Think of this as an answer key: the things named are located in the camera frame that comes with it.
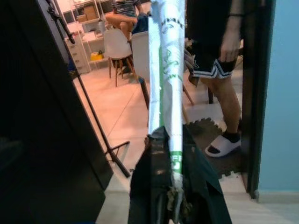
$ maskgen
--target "black bag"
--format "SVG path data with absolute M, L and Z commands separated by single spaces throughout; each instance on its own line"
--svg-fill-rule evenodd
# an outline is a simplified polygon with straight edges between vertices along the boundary
M 183 127 L 183 188 L 191 210 L 181 206 L 181 224 L 231 224 L 218 176 Z M 148 136 L 131 181 L 128 224 L 168 224 L 171 187 L 168 135 L 164 127 Z

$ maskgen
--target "dark door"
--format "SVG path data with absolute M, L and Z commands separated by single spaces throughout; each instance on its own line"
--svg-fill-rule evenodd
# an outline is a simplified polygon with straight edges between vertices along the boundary
M 242 96 L 243 181 L 257 189 L 275 0 L 245 0 Z

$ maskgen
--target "black shorts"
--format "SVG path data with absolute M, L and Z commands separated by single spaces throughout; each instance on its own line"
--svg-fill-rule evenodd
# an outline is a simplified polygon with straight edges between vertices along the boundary
M 192 51 L 194 58 L 193 77 L 200 78 L 227 78 L 235 68 L 236 60 L 222 63 L 220 57 L 220 45 L 202 45 L 193 42 Z

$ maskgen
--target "white slide sandal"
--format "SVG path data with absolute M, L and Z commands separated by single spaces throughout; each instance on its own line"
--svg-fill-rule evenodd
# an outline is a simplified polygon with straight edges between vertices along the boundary
M 205 149 L 205 152 L 210 157 L 223 157 L 236 148 L 241 146 L 241 140 L 238 140 L 236 143 L 232 143 L 227 138 L 224 138 L 222 135 L 219 135 L 212 143 Z M 209 151 L 210 147 L 215 148 L 215 153 Z

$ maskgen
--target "baseboard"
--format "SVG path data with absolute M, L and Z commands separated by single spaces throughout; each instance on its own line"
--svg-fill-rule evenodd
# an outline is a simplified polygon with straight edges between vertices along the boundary
M 258 203 L 299 203 L 299 191 L 256 191 Z

